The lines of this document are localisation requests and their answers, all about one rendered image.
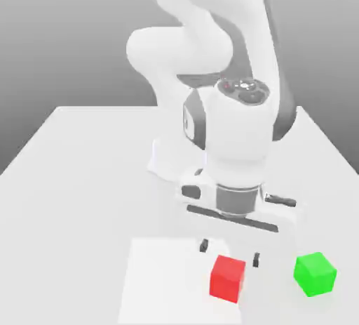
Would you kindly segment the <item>small green cube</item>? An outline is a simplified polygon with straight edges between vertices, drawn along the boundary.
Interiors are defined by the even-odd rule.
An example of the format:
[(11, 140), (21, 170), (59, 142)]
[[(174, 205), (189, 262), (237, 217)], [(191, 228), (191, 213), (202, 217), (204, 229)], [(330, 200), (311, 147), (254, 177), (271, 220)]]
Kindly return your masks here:
[(293, 277), (306, 296), (314, 297), (332, 291), (337, 269), (321, 252), (315, 252), (297, 257)]

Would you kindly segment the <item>small red cube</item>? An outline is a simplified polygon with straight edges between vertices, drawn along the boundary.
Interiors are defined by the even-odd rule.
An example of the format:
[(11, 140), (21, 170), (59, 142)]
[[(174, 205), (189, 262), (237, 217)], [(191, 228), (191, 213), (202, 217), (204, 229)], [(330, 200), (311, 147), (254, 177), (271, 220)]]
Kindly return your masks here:
[(209, 294), (213, 297), (237, 303), (243, 287), (246, 262), (218, 255), (210, 273)]

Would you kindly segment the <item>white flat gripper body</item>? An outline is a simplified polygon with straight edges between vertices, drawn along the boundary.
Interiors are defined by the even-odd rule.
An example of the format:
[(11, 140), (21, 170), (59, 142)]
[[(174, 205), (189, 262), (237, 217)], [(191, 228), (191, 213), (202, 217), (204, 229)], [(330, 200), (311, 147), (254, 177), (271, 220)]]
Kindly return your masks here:
[(294, 253), (297, 249), (297, 219), (288, 211), (276, 212), (273, 204), (244, 217), (222, 215), (193, 204), (180, 205), (199, 244), (222, 242), (231, 250)]

